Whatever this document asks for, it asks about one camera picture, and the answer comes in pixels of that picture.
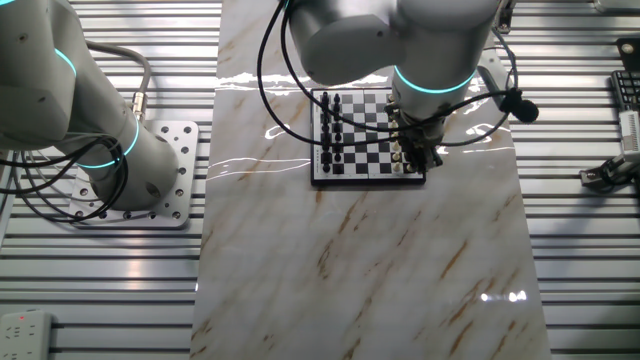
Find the white square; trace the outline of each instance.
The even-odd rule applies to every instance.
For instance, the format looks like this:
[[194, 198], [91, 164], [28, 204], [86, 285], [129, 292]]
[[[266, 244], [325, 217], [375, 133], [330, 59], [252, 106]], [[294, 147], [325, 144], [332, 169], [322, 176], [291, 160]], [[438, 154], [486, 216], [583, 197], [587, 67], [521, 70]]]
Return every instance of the white square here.
[[353, 128], [353, 125], [351, 124], [347, 124], [347, 123], [343, 123], [342, 124], [342, 132], [345, 134], [350, 134], [352, 132], [354, 132], [355, 129]]
[[389, 123], [389, 115], [386, 113], [377, 113], [376, 114], [376, 122], [378, 123]]
[[354, 104], [364, 103], [364, 91], [358, 91], [358, 93], [353, 94], [353, 103]]
[[344, 164], [344, 173], [345, 175], [355, 174], [356, 164]]
[[376, 102], [378, 104], [386, 104], [387, 103], [387, 96], [389, 96], [391, 94], [390, 91], [384, 91], [384, 92], [376, 92]]
[[366, 163], [367, 163], [367, 154], [356, 153], [356, 164], [366, 164]]
[[393, 162], [391, 158], [391, 153], [380, 153], [379, 155], [380, 155], [381, 164], [389, 164]]
[[368, 166], [369, 166], [369, 174], [380, 173], [380, 164], [368, 164]]

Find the metal mounting plate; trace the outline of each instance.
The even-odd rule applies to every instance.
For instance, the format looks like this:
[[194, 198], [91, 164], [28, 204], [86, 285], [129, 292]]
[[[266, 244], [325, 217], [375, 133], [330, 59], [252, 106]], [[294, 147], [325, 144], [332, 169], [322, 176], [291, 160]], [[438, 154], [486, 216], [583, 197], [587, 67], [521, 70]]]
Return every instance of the metal mounting plate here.
[[[162, 136], [174, 148], [178, 156], [178, 168], [186, 172], [180, 173], [173, 188], [153, 208], [148, 211], [115, 211], [109, 210], [104, 219], [95, 218], [75, 226], [85, 230], [101, 229], [181, 229], [189, 221], [191, 191], [196, 163], [196, 147], [198, 146], [198, 125], [191, 121], [145, 121], [145, 127], [153, 134]], [[89, 185], [89, 176], [78, 169], [73, 187], [73, 197], [97, 198]], [[72, 200], [69, 212], [81, 211], [89, 214], [102, 205], [102, 202], [82, 202]]]

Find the robotic arm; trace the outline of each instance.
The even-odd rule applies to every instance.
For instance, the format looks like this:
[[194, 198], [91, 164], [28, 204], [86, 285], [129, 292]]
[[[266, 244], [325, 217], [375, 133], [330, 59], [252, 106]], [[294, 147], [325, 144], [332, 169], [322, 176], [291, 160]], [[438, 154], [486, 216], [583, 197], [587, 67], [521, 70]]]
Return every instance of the robotic arm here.
[[[302, 66], [319, 83], [348, 83], [395, 65], [391, 116], [402, 128], [464, 99], [498, 6], [496, 0], [290, 0], [287, 11]], [[441, 164], [435, 147], [443, 141], [444, 117], [402, 135], [419, 172]]]

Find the black cable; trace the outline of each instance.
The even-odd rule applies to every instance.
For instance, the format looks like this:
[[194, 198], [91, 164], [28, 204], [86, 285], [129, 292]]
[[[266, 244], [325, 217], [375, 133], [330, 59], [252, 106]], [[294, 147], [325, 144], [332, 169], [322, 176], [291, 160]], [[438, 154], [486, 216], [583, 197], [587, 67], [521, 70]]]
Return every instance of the black cable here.
[[498, 121], [498, 124], [496, 124], [496, 126], [494, 126], [491, 130], [487, 131], [486, 133], [484, 133], [483, 135], [480, 135], [476, 138], [467, 140], [467, 141], [460, 141], [460, 142], [442, 142], [440, 144], [440, 146], [448, 146], [448, 147], [460, 147], [460, 146], [467, 146], [467, 145], [472, 145], [475, 144], [477, 142], [480, 142], [486, 138], [488, 138], [489, 136], [493, 135], [496, 131], [500, 130], [500, 127], [507, 121], [507, 119], [509, 119], [509, 113], [504, 114], [504, 116], [502, 117], [502, 119], [500, 119], [500, 121]]
[[91, 148], [93, 148], [94, 146], [96, 146], [98, 143], [100, 143], [102, 140], [100, 137], [96, 138], [95, 140], [93, 140], [92, 142], [88, 143], [87, 145], [81, 147], [80, 149], [71, 152], [65, 156], [59, 157], [57, 159], [54, 160], [49, 160], [49, 161], [43, 161], [43, 162], [39, 162], [39, 163], [30, 163], [30, 164], [25, 164], [25, 163], [21, 163], [21, 162], [15, 162], [15, 161], [6, 161], [6, 160], [0, 160], [0, 165], [5, 165], [5, 166], [11, 166], [11, 167], [19, 167], [19, 168], [37, 168], [37, 167], [45, 167], [45, 166], [51, 166], [51, 165], [57, 165], [61, 162], [67, 161], [67, 160], [71, 160], [72, 158], [74, 158], [77, 154], [82, 153], [82, 155], [84, 155], [87, 151], [89, 151]]
[[[269, 25], [267, 26], [267, 30], [266, 30], [266, 32], [264, 34], [264, 37], [262, 38], [262, 43], [260, 44], [260, 50], [258, 51], [257, 77], [258, 77], [258, 88], [260, 90], [260, 97], [262, 98], [262, 102], [264, 103], [264, 106], [267, 109], [267, 112], [269, 112], [269, 115], [271, 115], [271, 118], [273, 118], [273, 120], [276, 122], [276, 124], [278, 124], [278, 126], [280, 126], [280, 128], [285, 133], [287, 133], [288, 135], [293, 136], [294, 138], [296, 138], [297, 140], [300, 140], [302, 142], [305, 142], [305, 143], [308, 143], [308, 144], [322, 146], [322, 145], [325, 145], [325, 144], [323, 144], [320, 141], [316, 141], [316, 140], [312, 140], [312, 139], [306, 138], [306, 137], [304, 137], [302, 135], [297, 134], [295, 131], [289, 129], [282, 122], [282, 120], [280, 120], [278, 115], [276, 115], [276, 113], [273, 111], [273, 108], [271, 108], [271, 104], [269, 103], [269, 100], [267, 99], [267, 94], [266, 94], [265, 89], [264, 89], [264, 83], [262, 81], [262, 63], [263, 63], [263, 59], [264, 59], [264, 52], [265, 52], [265, 49], [267, 47], [267, 41], [269, 40], [271, 32], [273, 31], [273, 27], [275, 26], [275, 23], [278, 20], [278, 15], [280, 14], [280, 11], [282, 10], [283, 7], [284, 7], [284, 1], [280, 1], [278, 3], [278, 7], [277, 7], [276, 11], [273, 14], [273, 17], [271, 18], [271, 21], [269, 22]], [[385, 138], [385, 139], [358, 141], [358, 142], [353, 142], [353, 143], [331, 143], [330, 145], [334, 146], [334, 147], [335, 146], [337, 146], [337, 147], [347, 147], [347, 146], [358, 146], [358, 145], [383, 143], [383, 142], [388, 142], [388, 141], [396, 141], [397, 139], [398, 139], [398, 137], [389, 137], [389, 138]]]
[[89, 48], [89, 50], [128, 57], [142, 65], [142, 67], [144, 68], [144, 74], [142, 75], [142, 82], [140, 83], [138, 92], [147, 92], [147, 89], [149, 88], [149, 82], [151, 81], [151, 64], [149, 64], [149, 60], [147, 60], [146, 57], [130, 49], [107, 44], [99, 44], [88, 40], [87, 47]]
[[[273, 27], [275, 26], [275, 23], [277, 21], [277, 18], [279, 16], [280, 11], [282, 11], [283, 8], [285, 8], [285, 3], [288, 3], [288, 1], [285, 0], [281, 0], [278, 3], [278, 7], [276, 8], [276, 11], [273, 14], [273, 17], [271, 18], [271, 21], [269, 23], [269, 26], [267, 27], [267, 30], [265, 32], [265, 35], [262, 39], [262, 43], [260, 45], [260, 51], [258, 53], [258, 86], [260, 88], [260, 95], [262, 98], [262, 101], [265, 105], [265, 107], [267, 108], [267, 111], [269, 112], [269, 114], [271, 115], [271, 117], [274, 119], [274, 121], [280, 126], [280, 128], [282, 128], [283, 131], [285, 131], [287, 134], [293, 136], [294, 138], [306, 142], [306, 143], [311, 143], [311, 144], [315, 144], [315, 145], [322, 145], [320, 142], [318, 141], [314, 141], [308, 138], [305, 138], [297, 133], [295, 133], [294, 131], [291, 131], [287, 126], [285, 126], [285, 124], [277, 117], [277, 115], [275, 114], [275, 112], [273, 111], [273, 109], [271, 108], [271, 105], [269, 104], [269, 101], [266, 97], [266, 92], [264, 90], [264, 84], [262, 81], [262, 62], [263, 62], [263, 58], [264, 58], [264, 52], [265, 52], [265, 48], [266, 48], [266, 44], [267, 41], [271, 35], [271, 32], [273, 31]], [[499, 92], [494, 92], [494, 93], [487, 93], [487, 94], [483, 94], [483, 95], [479, 95], [476, 97], [473, 97], [471, 99], [468, 99], [460, 104], [457, 104], [455, 106], [452, 106], [451, 108], [438, 112], [435, 115], [433, 115], [432, 117], [422, 120], [420, 122], [416, 122], [415, 124], [411, 124], [411, 125], [407, 125], [407, 126], [401, 126], [401, 127], [397, 127], [397, 128], [378, 128], [378, 127], [373, 127], [373, 126], [368, 126], [365, 124], [360, 124], [360, 123], [356, 123], [354, 121], [351, 121], [350, 119], [345, 119], [344, 117], [342, 117], [340, 114], [337, 114], [335, 112], [333, 112], [331, 109], [326, 108], [321, 102], [320, 100], [316, 99], [304, 86], [304, 84], [302, 84], [302, 82], [300, 81], [300, 79], [297, 77], [297, 74], [295, 73], [295, 70], [293, 69], [293, 65], [291, 64], [291, 60], [289, 58], [289, 54], [287, 51], [287, 45], [286, 45], [286, 29], [287, 29], [287, 24], [288, 24], [288, 19], [289, 16], [291, 14], [291, 9], [287, 9], [285, 8], [284, 11], [284, 17], [283, 17], [283, 21], [281, 24], [281, 32], [280, 32], [280, 47], [283, 53], [283, 57], [285, 60], [285, 64], [287, 65], [287, 69], [289, 70], [290, 75], [292, 76], [292, 78], [294, 79], [294, 81], [296, 82], [296, 84], [298, 85], [298, 87], [300, 88], [300, 90], [305, 94], [305, 96], [307, 96], [313, 103], [315, 103], [317, 106], [319, 106], [324, 112], [328, 113], [329, 115], [333, 116], [336, 120], [341, 120], [347, 124], [351, 124], [355, 127], [359, 127], [362, 129], [366, 129], [366, 130], [371, 130], [371, 131], [377, 131], [377, 132], [388, 132], [388, 133], [392, 133], [392, 132], [399, 132], [399, 131], [406, 131], [406, 130], [410, 130], [410, 129], [414, 129], [414, 128], [419, 128], [424, 126], [425, 124], [428, 124], [430, 122], [433, 121], [437, 121], [440, 120], [442, 117], [446, 117], [450, 114], [452, 114], [454, 111], [467, 106], [471, 103], [474, 103], [476, 101], [480, 101], [489, 97], [494, 97], [494, 96], [509, 96], [512, 95], [510, 91], [499, 91]], [[507, 77], [507, 86], [505, 86], [505, 88], [508, 88], [508, 83], [509, 83], [509, 79], [510, 79], [510, 74], [513, 73], [514, 76], [514, 89], [517, 89], [517, 84], [518, 84], [518, 70], [517, 70], [517, 63], [516, 63], [516, 57], [515, 54], [511, 51], [511, 49], [508, 47], [508, 44], [506, 43], [506, 41], [504, 40], [504, 38], [502, 37], [501, 34], [499, 34], [499, 32], [497, 31], [497, 29], [492, 29], [492, 31], [494, 32], [494, 34], [496, 35], [496, 37], [498, 38], [498, 40], [500, 41], [500, 43], [502, 44], [502, 46], [504, 47], [504, 49], [506, 50], [508, 56], [509, 56], [509, 60], [512, 64], [512, 69], [509, 72], [509, 76]], [[491, 134], [495, 133], [509, 118], [509, 112], [505, 113], [505, 116], [498, 122], [498, 124], [491, 129], [489, 132], [485, 133], [484, 135], [477, 137], [475, 139], [471, 139], [468, 141], [464, 141], [464, 142], [459, 142], [459, 143], [447, 143], [448, 145], [446, 146], [465, 146], [465, 145], [470, 145], [479, 141], [482, 141], [483, 139], [486, 139], [487, 137], [489, 137]], [[383, 139], [382, 141], [378, 140], [377, 142], [383, 142], [383, 141], [392, 141], [395, 140], [397, 138], [388, 138], [388, 139]], [[354, 144], [335, 144], [335, 145], [340, 145], [340, 146], [352, 146], [355, 145]]]
[[[62, 178], [69, 171], [69, 169], [71, 169], [71, 167], [75, 165], [76, 162], [80, 160], [80, 158], [82, 158], [82, 156], [84, 156], [87, 152], [89, 152], [89, 150], [91, 150], [94, 146], [96, 146], [100, 141], [102, 141], [102, 138], [98, 138], [92, 141], [91, 143], [83, 146], [82, 148], [70, 153], [69, 155], [72, 155], [70, 161], [62, 168], [62, 170], [60, 170], [58, 174], [56, 174], [53, 178], [51, 178], [51, 180], [45, 182], [44, 184], [29, 188], [29, 189], [18, 189], [18, 188], [16, 188], [16, 190], [0, 189], [0, 193], [9, 194], [9, 195], [24, 195], [24, 194], [30, 194], [30, 193], [34, 193], [36, 191], [40, 191], [48, 188], [49, 186], [55, 184], [58, 180], [60, 180], [60, 178]], [[38, 166], [33, 166], [36, 164], [25, 164], [25, 163], [19, 163], [15, 161], [12, 161], [12, 162], [7, 161], [7, 163], [11, 164], [9, 166], [17, 167], [17, 168], [38, 167]]]
[[493, 93], [486, 93], [486, 94], [482, 94], [482, 95], [478, 95], [475, 96], [471, 99], [468, 99], [466, 101], [463, 101], [455, 106], [450, 107], [449, 109], [443, 110], [443, 111], [439, 111], [436, 114], [434, 114], [433, 116], [429, 117], [428, 119], [422, 120], [422, 121], [418, 121], [414, 124], [410, 124], [410, 125], [405, 125], [405, 126], [399, 126], [397, 128], [393, 128], [393, 129], [389, 129], [389, 128], [380, 128], [380, 127], [376, 127], [376, 126], [368, 126], [365, 124], [361, 124], [361, 123], [357, 123], [354, 122], [350, 119], [345, 119], [344, 117], [340, 116], [340, 114], [337, 114], [335, 112], [333, 112], [331, 109], [326, 108], [322, 102], [318, 99], [316, 99], [308, 90], [307, 88], [304, 86], [304, 84], [300, 81], [300, 79], [298, 78], [298, 75], [295, 72], [295, 69], [293, 68], [293, 65], [291, 64], [291, 59], [289, 57], [289, 51], [287, 50], [287, 39], [286, 39], [286, 30], [287, 30], [287, 24], [288, 24], [288, 20], [289, 20], [289, 16], [291, 15], [291, 9], [287, 9], [285, 10], [285, 14], [284, 14], [284, 18], [282, 20], [282, 24], [281, 24], [281, 29], [280, 29], [280, 48], [282, 50], [282, 56], [284, 58], [284, 62], [287, 65], [287, 69], [289, 70], [289, 74], [291, 75], [291, 77], [293, 78], [293, 80], [295, 81], [295, 83], [298, 85], [298, 88], [300, 88], [300, 90], [309, 98], [309, 100], [311, 100], [313, 103], [315, 103], [317, 106], [320, 107], [320, 109], [322, 109], [323, 111], [326, 111], [329, 115], [333, 116], [334, 118], [336, 118], [337, 120], [341, 120], [347, 124], [353, 125], [355, 127], [361, 128], [361, 129], [366, 129], [366, 130], [370, 130], [370, 131], [377, 131], [377, 132], [388, 132], [388, 133], [392, 133], [392, 132], [398, 132], [398, 131], [407, 131], [407, 130], [412, 130], [412, 129], [416, 129], [416, 128], [420, 128], [426, 124], [429, 124], [431, 122], [434, 121], [438, 121], [440, 120], [442, 117], [446, 117], [451, 115], [454, 111], [461, 109], [467, 105], [470, 105], [476, 101], [480, 101], [480, 100], [484, 100], [486, 98], [490, 98], [490, 97], [494, 97], [494, 96], [500, 96], [500, 95], [507, 95], [508, 92], [507, 91], [498, 91], [498, 92], [493, 92]]
[[[37, 215], [52, 221], [52, 222], [57, 222], [57, 223], [76, 223], [76, 222], [81, 222], [81, 221], [86, 221], [89, 219], [93, 219], [95, 217], [100, 216], [101, 214], [103, 214], [105, 211], [109, 210], [114, 204], [115, 202], [120, 198], [120, 196], [122, 195], [122, 192], [124, 191], [124, 188], [127, 184], [128, 181], [128, 177], [129, 177], [129, 168], [127, 165], [127, 160], [126, 157], [124, 156], [124, 153], [122, 152], [122, 148], [120, 145], [114, 146], [116, 145], [116, 142], [111, 140], [111, 139], [103, 139], [103, 145], [107, 146], [108, 148], [112, 148], [111, 150], [111, 155], [113, 160], [116, 162], [114, 164], [114, 168], [116, 169], [116, 187], [114, 189], [114, 191], [112, 192], [111, 196], [109, 197], [109, 199], [107, 201], [105, 201], [103, 203], [102, 206], [100, 206], [98, 209], [96, 209], [94, 212], [90, 213], [89, 215], [86, 216], [77, 216], [75, 214], [69, 214], [61, 209], [59, 209], [57, 206], [53, 205], [50, 201], [48, 201], [48, 199], [46, 199], [46, 197], [44, 197], [39, 191], [36, 191], [36, 194], [38, 195], [38, 197], [45, 203], [47, 204], [49, 207], [51, 207], [53, 210], [55, 210], [56, 212], [58, 212], [61, 215], [67, 216], [71, 219], [60, 219], [60, 218], [56, 218], [54, 216], [51, 215], [47, 215], [42, 213], [41, 211], [39, 211], [35, 206], [33, 206], [33, 204], [31, 204], [31, 202], [26, 198], [26, 196], [24, 196], [24, 194], [19, 194], [19, 196], [21, 197], [22, 201]], [[26, 158], [24, 153], [22, 154], [22, 159], [23, 161], [26, 162]], [[19, 179], [18, 176], [15, 174], [14, 172], [15, 168], [12, 169], [12, 176], [14, 179], [14, 183], [16, 185], [17, 189], [20, 189], [20, 183], [19, 183]], [[27, 169], [26, 170], [26, 176], [27, 179], [29, 180], [30, 184], [32, 187], [36, 187], [35, 182], [33, 180], [33, 177], [31, 176], [30, 171]]]

